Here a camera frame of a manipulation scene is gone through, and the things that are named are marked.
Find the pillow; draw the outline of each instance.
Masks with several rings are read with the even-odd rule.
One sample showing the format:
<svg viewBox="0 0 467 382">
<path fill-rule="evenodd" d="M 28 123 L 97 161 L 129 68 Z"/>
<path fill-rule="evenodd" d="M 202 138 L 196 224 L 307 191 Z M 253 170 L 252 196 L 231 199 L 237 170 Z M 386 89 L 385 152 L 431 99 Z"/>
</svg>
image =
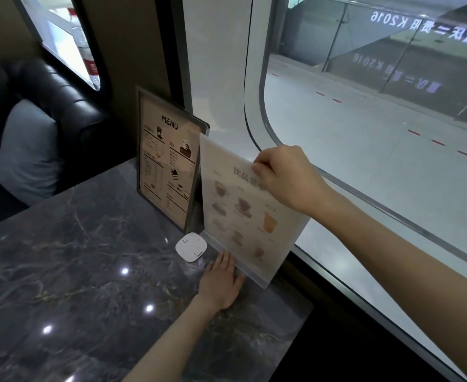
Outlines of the pillow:
<svg viewBox="0 0 467 382">
<path fill-rule="evenodd" d="M 0 184 L 32 206 L 54 195 L 63 160 L 56 121 L 29 100 L 14 106 L 0 146 Z"/>
</svg>

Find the marble table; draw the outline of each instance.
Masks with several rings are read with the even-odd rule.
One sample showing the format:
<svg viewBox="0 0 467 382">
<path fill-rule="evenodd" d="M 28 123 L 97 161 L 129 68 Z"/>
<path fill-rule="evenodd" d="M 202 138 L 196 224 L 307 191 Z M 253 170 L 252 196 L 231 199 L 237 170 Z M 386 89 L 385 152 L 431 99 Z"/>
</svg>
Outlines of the marble table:
<svg viewBox="0 0 467 382">
<path fill-rule="evenodd" d="M 120 381 L 197 292 L 207 250 L 135 190 L 134 161 L 0 223 L 0 381 Z M 200 339 L 184 381 L 267 381 L 312 305 L 247 281 Z"/>
</svg>

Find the wall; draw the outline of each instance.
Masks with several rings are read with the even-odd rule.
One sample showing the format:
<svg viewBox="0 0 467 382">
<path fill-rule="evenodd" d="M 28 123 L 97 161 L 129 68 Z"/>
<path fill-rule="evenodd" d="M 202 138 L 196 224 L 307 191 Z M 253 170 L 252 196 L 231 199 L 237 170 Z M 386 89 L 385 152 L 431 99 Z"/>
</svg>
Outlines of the wall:
<svg viewBox="0 0 467 382">
<path fill-rule="evenodd" d="M 40 48 L 12 0 L 0 0 L 0 60 L 31 57 Z"/>
<path fill-rule="evenodd" d="M 136 135 L 135 86 L 170 99 L 154 0 L 82 0 L 112 84 L 112 109 Z"/>
</svg>

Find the plastic bottle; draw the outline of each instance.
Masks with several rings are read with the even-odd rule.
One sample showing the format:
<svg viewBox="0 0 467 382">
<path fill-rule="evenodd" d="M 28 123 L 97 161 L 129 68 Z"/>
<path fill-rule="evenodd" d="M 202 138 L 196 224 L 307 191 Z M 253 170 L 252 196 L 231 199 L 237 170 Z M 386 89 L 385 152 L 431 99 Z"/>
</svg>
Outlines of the plastic bottle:
<svg viewBox="0 0 467 382">
<path fill-rule="evenodd" d="M 79 54 L 83 59 L 84 66 L 86 67 L 90 80 L 94 84 L 95 88 L 99 90 L 101 88 L 101 81 L 99 78 L 99 73 L 97 72 L 97 66 L 95 64 L 94 57 L 90 51 L 90 46 L 88 45 L 87 37 L 84 34 L 83 27 L 81 22 L 77 17 L 76 10 L 74 8 L 68 8 L 69 14 L 71 15 L 71 28 L 72 28 L 72 37 L 74 42 L 77 45 Z"/>
</svg>

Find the menu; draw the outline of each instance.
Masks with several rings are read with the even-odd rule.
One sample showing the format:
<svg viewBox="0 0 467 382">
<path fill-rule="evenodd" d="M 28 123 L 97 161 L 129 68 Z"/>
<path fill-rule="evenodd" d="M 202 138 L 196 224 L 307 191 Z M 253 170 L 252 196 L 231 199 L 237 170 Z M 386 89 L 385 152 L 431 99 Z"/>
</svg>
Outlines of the menu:
<svg viewBox="0 0 467 382">
<path fill-rule="evenodd" d="M 139 90 L 139 192 L 186 229 L 198 177 L 200 133 L 208 125 Z"/>
<path fill-rule="evenodd" d="M 309 217 L 281 205 L 251 170 L 251 162 L 200 136 L 202 236 L 227 248 L 237 266 L 266 288 Z"/>
</svg>

